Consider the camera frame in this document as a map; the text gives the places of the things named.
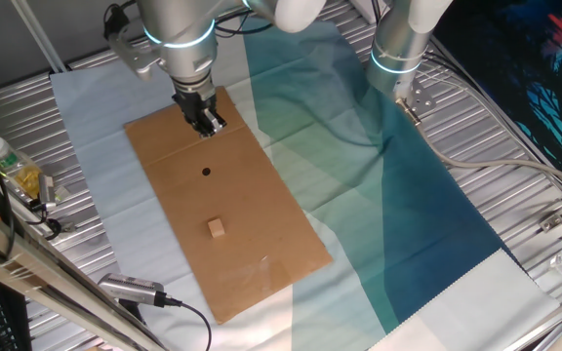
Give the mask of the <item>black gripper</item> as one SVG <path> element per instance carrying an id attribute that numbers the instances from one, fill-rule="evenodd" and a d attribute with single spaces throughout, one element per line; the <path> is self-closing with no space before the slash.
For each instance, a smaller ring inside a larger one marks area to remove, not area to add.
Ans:
<path id="1" fill-rule="evenodd" d="M 197 134 L 204 134 L 204 129 L 199 123 L 204 119 L 206 121 L 206 137 L 212 137 L 226 127 L 226 122 L 215 111 L 216 94 L 214 92 L 201 95 L 196 91 L 187 92 L 176 89 L 173 100 L 180 106 L 186 122 Z"/>

